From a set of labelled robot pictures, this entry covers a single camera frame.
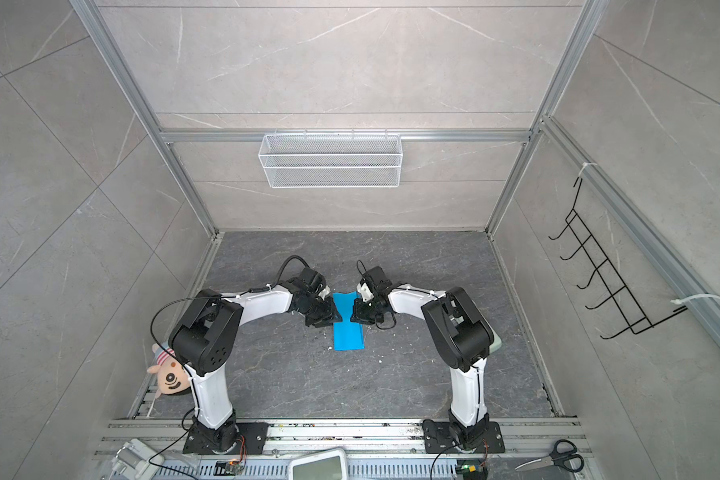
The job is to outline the blue square paper sheet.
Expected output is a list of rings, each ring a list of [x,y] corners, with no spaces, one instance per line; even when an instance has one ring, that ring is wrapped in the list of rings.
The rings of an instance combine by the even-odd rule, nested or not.
[[[351,321],[356,293],[334,293],[333,300],[340,315],[340,321],[333,325],[335,351],[353,351],[364,348],[362,325]]]

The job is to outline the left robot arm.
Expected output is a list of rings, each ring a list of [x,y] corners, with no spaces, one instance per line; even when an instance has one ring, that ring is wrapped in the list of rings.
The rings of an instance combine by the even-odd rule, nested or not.
[[[235,429],[225,369],[242,325],[284,313],[316,328],[341,320],[325,277],[309,267],[287,281],[242,293],[204,289],[187,301],[168,344],[188,372],[195,422],[213,434]]]

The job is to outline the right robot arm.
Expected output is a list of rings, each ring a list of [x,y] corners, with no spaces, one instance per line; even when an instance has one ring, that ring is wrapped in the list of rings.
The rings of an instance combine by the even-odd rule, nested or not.
[[[379,267],[356,263],[361,275],[351,321],[381,328],[398,314],[423,320],[436,351],[450,368],[452,401],[449,437],[472,449],[487,433],[490,417],[484,399],[486,360],[502,344],[489,322],[461,287],[436,291],[392,282]]]

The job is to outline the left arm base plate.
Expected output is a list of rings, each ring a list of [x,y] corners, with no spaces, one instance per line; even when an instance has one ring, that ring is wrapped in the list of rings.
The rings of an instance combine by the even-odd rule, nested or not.
[[[265,422],[229,423],[212,430],[199,422],[190,427],[184,454],[234,455],[245,449],[247,455],[261,455],[269,424]]]

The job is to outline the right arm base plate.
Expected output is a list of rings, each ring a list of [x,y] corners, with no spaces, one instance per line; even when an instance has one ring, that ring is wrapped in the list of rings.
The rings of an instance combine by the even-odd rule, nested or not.
[[[429,454],[506,452],[499,424],[486,418],[471,427],[463,427],[457,421],[425,419],[421,427],[425,450]]]

